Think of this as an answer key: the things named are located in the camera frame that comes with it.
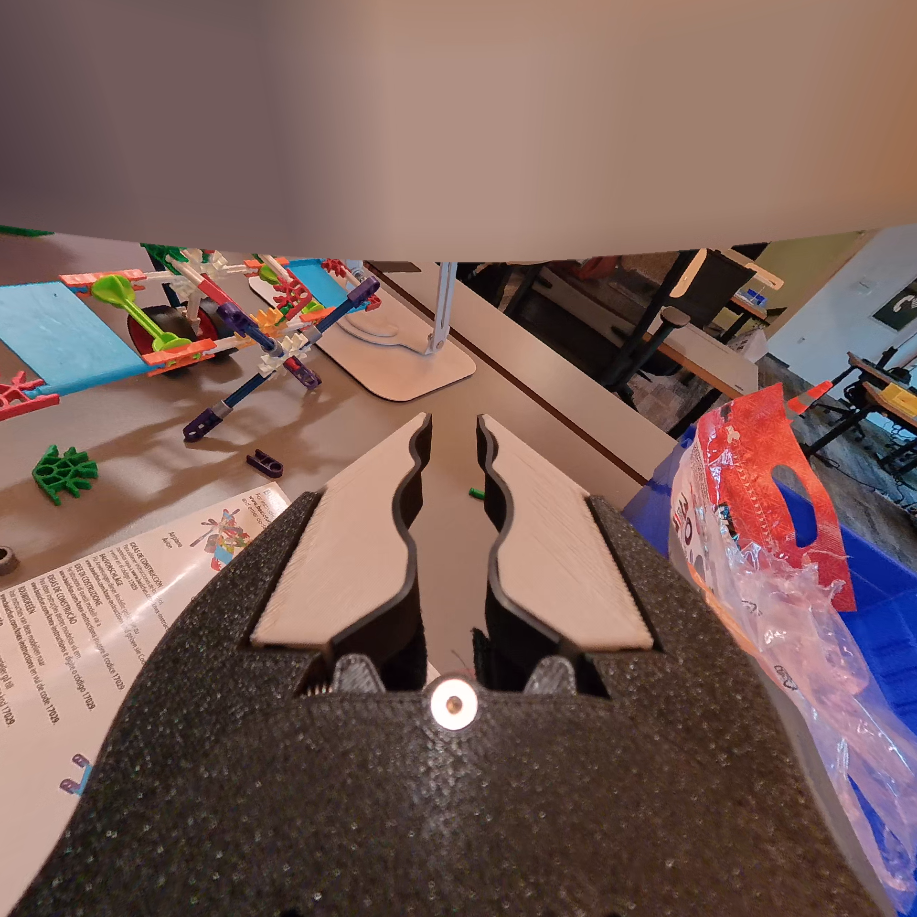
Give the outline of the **toy instruction booklet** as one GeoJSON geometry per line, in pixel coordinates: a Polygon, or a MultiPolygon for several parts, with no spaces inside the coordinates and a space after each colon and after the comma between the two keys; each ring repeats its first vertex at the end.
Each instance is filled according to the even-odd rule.
{"type": "Polygon", "coordinates": [[[290,502],[268,483],[2,591],[2,915],[73,816],[161,638],[290,502]]]}

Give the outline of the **blue plastic bin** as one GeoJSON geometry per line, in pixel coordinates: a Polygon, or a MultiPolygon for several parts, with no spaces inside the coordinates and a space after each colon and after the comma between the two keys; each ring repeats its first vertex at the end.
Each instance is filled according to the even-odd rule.
{"type": "MultiPolygon", "coordinates": [[[[671,557],[671,547],[677,545],[670,534],[673,481],[694,436],[695,428],[691,427],[623,510],[625,518],[665,558],[671,557]]],[[[856,604],[854,612],[842,613],[841,618],[889,710],[915,733],[916,574],[852,530],[841,525],[840,533],[856,604]]],[[[842,814],[838,797],[828,788],[829,778],[839,775],[840,765],[825,758],[825,737],[811,723],[804,726],[806,715],[791,708],[789,676],[778,675],[778,685],[785,694],[784,700],[776,701],[780,716],[796,735],[798,753],[832,830],[842,840],[848,858],[865,875],[865,884],[877,890],[880,904],[888,907],[888,894],[879,888],[876,874],[865,863],[865,853],[854,841],[853,828],[842,814]]]]}

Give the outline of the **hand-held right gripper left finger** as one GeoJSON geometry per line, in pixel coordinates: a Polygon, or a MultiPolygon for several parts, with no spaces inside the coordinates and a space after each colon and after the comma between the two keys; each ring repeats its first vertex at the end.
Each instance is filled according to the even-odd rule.
{"type": "Polygon", "coordinates": [[[256,648],[314,652],[331,676],[369,658],[389,691],[427,681],[416,544],[432,417],[420,413],[339,471],[318,503],[250,636],[256,648]]]}

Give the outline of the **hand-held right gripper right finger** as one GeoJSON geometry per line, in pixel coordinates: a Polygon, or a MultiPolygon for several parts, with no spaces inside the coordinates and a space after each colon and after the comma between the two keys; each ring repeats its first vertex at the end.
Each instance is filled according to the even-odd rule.
{"type": "Polygon", "coordinates": [[[521,692],[543,659],[566,659],[575,688],[604,693],[595,659],[651,651],[655,636],[590,506],[590,494],[488,415],[476,425],[489,550],[484,686],[521,692]]]}

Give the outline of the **wooden and white book stand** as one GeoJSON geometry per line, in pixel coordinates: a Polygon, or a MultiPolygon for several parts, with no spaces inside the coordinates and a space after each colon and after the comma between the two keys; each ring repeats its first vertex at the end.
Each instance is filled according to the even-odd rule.
{"type": "MultiPolygon", "coordinates": [[[[319,258],[277,261],[302,281],[318,304],[337,307],[371,271],[362,262],[319,258]]],[[[400,300],[377,292],[381,304],[371,312],[350,312],[317,342],[318,350],[370,393],[397,403],[410,402],[471,376],[473,359],[448,342],[457,262],[434,266],[436,314],[430,327],[400,300]]]]}

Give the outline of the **colourful construction toy plane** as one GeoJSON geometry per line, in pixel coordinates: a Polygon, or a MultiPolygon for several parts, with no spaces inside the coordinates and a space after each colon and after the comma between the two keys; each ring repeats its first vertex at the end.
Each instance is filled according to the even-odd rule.
{"type": "Polygon", "coordinates": [[[321,379],[306,364],[312,348],[338,322],[382,304],[379,280],[338,259],[254,254],[232,263],[216,249],[145,249],[152,272],[63,274],[2,287],[2,343],[26,367],[2,383],[3,419],[254,348],[253,376],[184,428],[184,440],[196,443],[276,376],[315,391],[321,379]]]}

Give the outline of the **clear plastic bag red header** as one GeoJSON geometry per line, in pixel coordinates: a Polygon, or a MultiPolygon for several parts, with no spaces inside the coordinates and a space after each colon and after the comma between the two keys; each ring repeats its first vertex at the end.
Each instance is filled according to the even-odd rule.
{"type": "Polygon", "coordinates": [[[805,721],[869,865],[905,913],[915,903],[915,736],[841,617],[856,611],[841,528],[779,385],[699,420],[671,519],[693,579],[805,721]]]}

